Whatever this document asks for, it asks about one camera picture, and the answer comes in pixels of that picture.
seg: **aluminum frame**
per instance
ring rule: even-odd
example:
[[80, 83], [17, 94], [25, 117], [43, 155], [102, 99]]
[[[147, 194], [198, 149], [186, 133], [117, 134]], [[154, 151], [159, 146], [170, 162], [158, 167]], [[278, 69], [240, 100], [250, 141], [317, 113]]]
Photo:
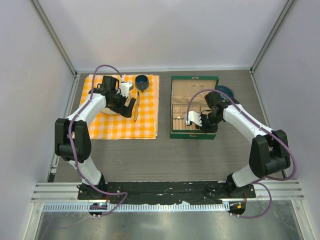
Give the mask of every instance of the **aluminum frame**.
[[49, 34], [50, 38], [52, 39], [53, 43], [55, 44], [57, 50], [61, 54], [63, 60], [65, 61], [65, 64], [68, 66], [69, 70], [71, 71], [72, 75], [76, 77], [77, 71], [75, 67], [73, 66], [70, 58], [68, 57], [68, 54], [66, 53], [62, 43], [60, 42], [54, 28], [52, 27], [45, 11], [41, 7], [41, 4], [38, 0], [29, 0], [31, 5], [33, 6], [34, 10], [36, 11], [38, 17], [40, 18], [41, 22], [43, 23], [47, 33]]
[[[276, 181], [263, 180], [270, 190], [273, 200], [304, 200], [304, 195], [297, 180]], [[80, 182], [39, 182], [36, 184], [31, 198], [32, 203], [96, 203], [99, 200], [78, 200], [77, 185]], [[248, 198], [248, 201], [269, 201], [266, 189], [259, 185], [254, 185], [256, 198]], [[243, 198], [221, 198], [223, 201], [243, 201]]]
[[37, 234], [38, 226], [40, 223], [40, 218], [42, 214], [42, 210], [44, 208], [43, 202], [35, 202], [31, 203], [33, 205], [33, 209], [30, 215], [29, 222], [27, 224], [27, 228], [24, 235], [24, 240], [34, 240]]
[[292, 200], [292, 207], [294, 209], [294, 213], [298, 224], [300, 226], [300, 230], [302, 236], [305, 240], [314, 240], [317, 239], [314, 235], [314, 231], [312, 229], [312, 225], [310, 224], [310, 219], [308, 217], [308, 211], [305, 200]]
[[257, 67], [259, 66], [262, 58], [264, 57], [266, 51], [268, 50], [270, 44], [273, 42], [275, 36], [277, 35], [277, 33], [279, 32], [282, 24], [284, 23], [285, 19], [287, 18], [289, 12], [291, 11], [291, 9], [293, 8], [293, 6], [295, 5], [297, 0], [287, 0], [286, 3], [284, 4], [281, 13], [279, 14], [278, 18], [276, 19], [268, 37], [266, 38], [264, 44], [262, 45], [262, 48], [258, 54], [258, 56], [256, 57], [252, 67], [251, 67], [251, 72], [254, 73], [257, 69]]
[[[75, 96], [76, 96], [79, 80], [80, 80], [80, 74], [76, 75], [72, 81], [70, 92], [69, 92], [69, 97], [68, 97], [67, 103], [65, 105], [64, 113], [62, 116], [63, 118], [66, 118], [71, 114], [71, 110], [72, 110], [72, 106], [75, 101]], [[46, 182], [48, 182], [51, 174], [56, 174], [58, 163], [59, 163], [59, 158], [60, 158], [59, 156], [57, 156], [55, 153], [53, 153], [52, 158], [51, 158], [50, 169], [49, 169], [49, 172], [46, 177]]]

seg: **blue bowl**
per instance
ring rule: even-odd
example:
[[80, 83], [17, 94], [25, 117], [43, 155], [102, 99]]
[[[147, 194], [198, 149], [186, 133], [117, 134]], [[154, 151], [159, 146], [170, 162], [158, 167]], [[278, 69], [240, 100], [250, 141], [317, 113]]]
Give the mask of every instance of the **blue bowl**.
[[227, 87], [227, 86], [224, 86], [224, 85], [218, 85], [216, 87], [216, 89], [220, 92], [223, 92], [224, 94], [226, 94], [229, 98], [234, 98], [235, 97], [235, 94], [234, 94], [234, 91], [232, 91], [232, 89], [230, 87]]
[[146, 75], [138, 75], [135, 78], [135, 87], [140, 91], [145, 91], [149, 87], [149, 79]]

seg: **white wall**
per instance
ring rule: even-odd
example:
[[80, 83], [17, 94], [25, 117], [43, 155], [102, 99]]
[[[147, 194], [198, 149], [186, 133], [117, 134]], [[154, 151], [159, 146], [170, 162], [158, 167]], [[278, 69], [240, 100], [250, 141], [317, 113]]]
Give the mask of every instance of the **white wall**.
[[0, 2], [0, 235], [22, 239], [72, 75], [27, 0]]
[[299, 0], [256, 71], [270, 124], [287, 132], [320, 231], [320, 1]]
[[249, 68], [285, 2], [40, 0], [78, 71]]

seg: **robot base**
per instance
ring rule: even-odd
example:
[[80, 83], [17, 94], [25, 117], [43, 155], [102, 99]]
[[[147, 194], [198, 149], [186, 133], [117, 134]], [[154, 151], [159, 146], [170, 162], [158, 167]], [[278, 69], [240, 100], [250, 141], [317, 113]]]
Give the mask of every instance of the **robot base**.
[[[237, 192], [229, 192], [227, 182], [218, 181], [167, 181], [167, 182], [108, 182], [105, 191], [127, 192], [124, 204], [172, 205], [183, 201], [190, 204], [220, 204], [221, 199], [255, 198], [254, 187], [249, 184]], [[107, 196], [94, 189], [78, 194], [79, 200], [106, 200]], [[110, 203], [118, 204], [123, 196], [110, 196]]]

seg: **box lid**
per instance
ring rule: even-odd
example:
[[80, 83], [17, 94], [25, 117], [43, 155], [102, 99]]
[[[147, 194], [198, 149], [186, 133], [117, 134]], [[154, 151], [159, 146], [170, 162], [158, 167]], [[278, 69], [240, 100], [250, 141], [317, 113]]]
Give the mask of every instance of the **box lid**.
[[[217, 76], [172, 76], [171, 104], [188, 104], [190, 99], [204, 89], [215, 89], [219, 78]], [[205, 95], [200, 93], [192, 104], [206, 104]]]

